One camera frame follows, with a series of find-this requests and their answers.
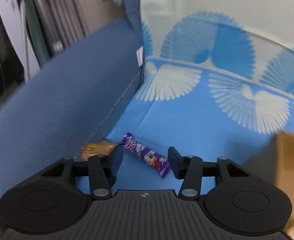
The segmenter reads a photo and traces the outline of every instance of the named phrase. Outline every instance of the metal screw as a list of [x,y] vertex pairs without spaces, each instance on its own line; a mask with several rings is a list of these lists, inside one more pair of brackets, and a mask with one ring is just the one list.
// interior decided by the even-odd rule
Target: metal screw
[[95,189],[93,193],[97,197],[106,197],[109,194],[109,190],[105,188],[98,188]]
[[197,195],[197,191],[192,188],[186,188],[182,191],[182,195],[185,197],[194,197]]

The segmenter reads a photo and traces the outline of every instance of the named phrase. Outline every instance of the candy bar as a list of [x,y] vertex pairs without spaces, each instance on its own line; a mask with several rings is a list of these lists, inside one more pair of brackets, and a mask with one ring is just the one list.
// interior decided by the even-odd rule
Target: candy bar
[[134,140],[133,135],[128,132],[122,141],[124,149],[135,154],[139,159],[158,170],[159,175],[164,178],[170,171],[170,165],[164,156],[142,145]]

